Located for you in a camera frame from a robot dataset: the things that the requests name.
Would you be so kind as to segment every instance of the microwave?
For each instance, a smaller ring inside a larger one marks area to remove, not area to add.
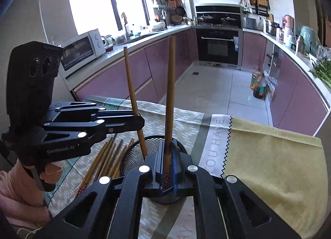
[[[59,72],[63,78],[106,52],[98,29],[72,37],[62,44]]]

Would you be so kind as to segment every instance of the zigzag edge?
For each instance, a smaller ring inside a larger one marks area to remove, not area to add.
[[[228,149],[229,149],[229,145],[230,145],[230,137],[231,137],[231,127],[232,127],[232,117],[230,116],[230,128],[229,128],[229,133],[228,133],[228,139],[226,141],[226,153],[225,153],[225,157],[224,157],[224,161],[223,161],[223,169],[221,170],[222,171],[222,174],[220,175],[222,178],[223,178],[223,175],[224,175],[224,170],[225,170],[225,166],[226,166],[226,158],[227,158],[227,154],[229,153]]]

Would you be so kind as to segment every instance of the frying pan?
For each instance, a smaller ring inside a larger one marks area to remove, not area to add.
[[[176,13],[180,16],[180,17],[184,17],[186,14],[185,9],[182,6],[178,6],[176,8]]]

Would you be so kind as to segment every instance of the pink cabinet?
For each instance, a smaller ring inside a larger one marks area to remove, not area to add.
[[[187,31],[182,31],[175,35],[176,36],[176,66],[175,66],[176,80],[191,65],[188,55],[186,32]]]
[[[129,63],[133,87],[136,90],[151,77],[144,49],[130,54]],[[124,59],[119,59],[93,74],[74,91],[80,100],[89,95],[126,99],[129,96],[129,88]]]
[[[292,99],[278,128],[314,135],[326,114],[317,89],[300,71]]]
[[[188,59],[190,64],[198,60],[198,42],[197,33],[194,28],[187,30],[186,32],[186,42],[188,48]]]
[[[158,100],[167,92],[169,38],[145,47],[149,68],[153,77]]]
[[[300,70],[296,64],[285,54],[281,56],[280,72],[277,87],[270,104],[272,124],[278,127],[294,93]]]
[[[120,59],[96,74],[74,89],[79,100],[90,95],[126,99],[129,96],[124,59]]]
[[[138,101],[158,103],[158,95],[156,93],[153,79],[148,80],[136,91],[136,99]]]
[[[260,52],[260,64],[259,64],[261,70],[262,70],[262,65],[264,63],[266,46],[267,46],[267,39],[264,36],[261,36],[261,52]]]
[[[244,32],[242,66],[253,69],[261,64],[262,36]]]

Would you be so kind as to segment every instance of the tiled floor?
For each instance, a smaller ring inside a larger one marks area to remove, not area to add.
[[[193,65],[175,88],[174,105],[268,125],[265,101],[253,96],[249,88],[251,78],[252,74],[244,71]]]

